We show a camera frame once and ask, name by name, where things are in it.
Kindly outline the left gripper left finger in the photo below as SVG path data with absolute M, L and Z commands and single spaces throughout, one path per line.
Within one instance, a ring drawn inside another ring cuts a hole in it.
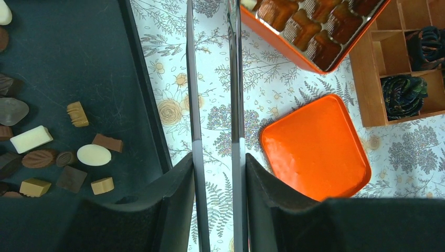
M 195 194 L 192 155 L 115 203 L 1 198 L 1 251 L 186 251 Z

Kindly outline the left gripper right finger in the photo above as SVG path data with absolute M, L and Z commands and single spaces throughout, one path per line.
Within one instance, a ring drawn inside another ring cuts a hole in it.
M 444 200 L 315 201 L 246 155 L 251 251 L 444 251 Z

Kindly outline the white handled metal tongs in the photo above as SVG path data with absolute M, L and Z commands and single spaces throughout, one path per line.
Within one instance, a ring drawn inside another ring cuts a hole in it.
M 242 32 L 240 1 L 228 1 L 228 41 L 231 92 L 231 159 L 234 250 L 248 251 L 246 196 L 246 147 L 243 109 Z M 186 60 L 192 158 L 194 168 L 198 241 L 200 251 L 210 251 L 208 209 L 204 172 L 204 149 L 199 115 L 199 98 L 194 40 L 193 1 L 187 1 Z

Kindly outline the tan round chocolate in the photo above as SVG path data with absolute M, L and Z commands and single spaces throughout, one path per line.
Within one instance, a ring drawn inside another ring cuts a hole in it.
M 100 195 L 114 190 L 114 182 L 112 177 L 102 178 L 91 182 L 91 188 L 94 195 Z

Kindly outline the brown rectangular chocolate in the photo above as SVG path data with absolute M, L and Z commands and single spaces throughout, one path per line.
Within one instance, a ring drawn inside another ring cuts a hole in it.
M 92 144 L 99 145 L 108 150 L 116 151 L 119 153 L 122 153 L 123 151 L 122 140 L 114 139 L 99 133 L 95 135 Z

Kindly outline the tan ridged chocolate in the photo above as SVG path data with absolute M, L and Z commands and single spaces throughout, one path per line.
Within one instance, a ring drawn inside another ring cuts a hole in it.
M 86 113 L 79 101 L 67 105 L 67 114 L 75 127 L 81 128 L 89 125 Z

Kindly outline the tan cube chocolate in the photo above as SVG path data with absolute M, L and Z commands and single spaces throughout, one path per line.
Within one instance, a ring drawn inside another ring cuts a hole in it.
M 19 192 L 29 197 L 41 197 L 48 192 L 50 187 L 50 182 L 29 178 L 22 181 Z

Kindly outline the brown leaf chocolate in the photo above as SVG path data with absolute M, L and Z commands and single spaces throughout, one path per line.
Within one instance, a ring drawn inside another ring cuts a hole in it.
M 22 159 L 22 165 L 30 169 L 49 167 L 56 162 L 58 151 L 43 149 L 29 152 Z

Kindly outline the white rectangular chocolate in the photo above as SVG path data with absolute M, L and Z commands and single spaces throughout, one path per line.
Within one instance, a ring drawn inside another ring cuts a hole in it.
M 30 151 L 36 147 L 49 143 L 52 140 L 52 135 L 43 125 L 10 138 L 10 141 L 18 154 Z

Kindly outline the grey teardrop chocolate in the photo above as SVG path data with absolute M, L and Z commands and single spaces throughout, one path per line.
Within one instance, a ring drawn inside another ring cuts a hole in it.
M 29 113 L 29 106 L 15 98 L 1 98 L 1 124 L 14 126 Z

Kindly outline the orange box lid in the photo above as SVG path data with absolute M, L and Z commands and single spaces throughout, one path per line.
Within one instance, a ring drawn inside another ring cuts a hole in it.
M 352 197 L 372 175 L 352 119 L 336 94 L 266 126 L 260 143 L 274 175 L 316 201 Z

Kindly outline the dark rolled tie left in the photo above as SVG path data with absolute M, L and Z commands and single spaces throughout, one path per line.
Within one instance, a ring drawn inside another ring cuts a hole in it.
M 428 97 L 423 77 L 396 75 L 380 81 L 389 121 L 416 116 Z

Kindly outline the dark rolled tie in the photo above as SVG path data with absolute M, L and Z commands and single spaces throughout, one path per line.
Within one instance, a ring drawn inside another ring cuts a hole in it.
M 380 81 L 389 121 L 416 116 L 428 97 L 423 77 L 396 75 Z
M 405 35 L 412 71 L 444 67 L 444 29 L 427 26 Z

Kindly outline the wooden compartment organizer box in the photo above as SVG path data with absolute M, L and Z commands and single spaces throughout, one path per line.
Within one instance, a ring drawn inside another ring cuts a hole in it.
M 444 28 L 444 1 L 386 1 L 385 7 L 350 51 L 357 101 L 364 127 L 380 127 L 444 114 L 444 69 L 413 71 L 406 36 L 426 26 Z M 381 79 L 423 77 L 427 94 L 412 117 L 389 120 Z

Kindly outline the dark rolled tie right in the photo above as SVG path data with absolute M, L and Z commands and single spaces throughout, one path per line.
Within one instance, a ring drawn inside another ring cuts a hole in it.
M 427 26 L 405 35 L 412 71 L 444 67 L 444 29 Z

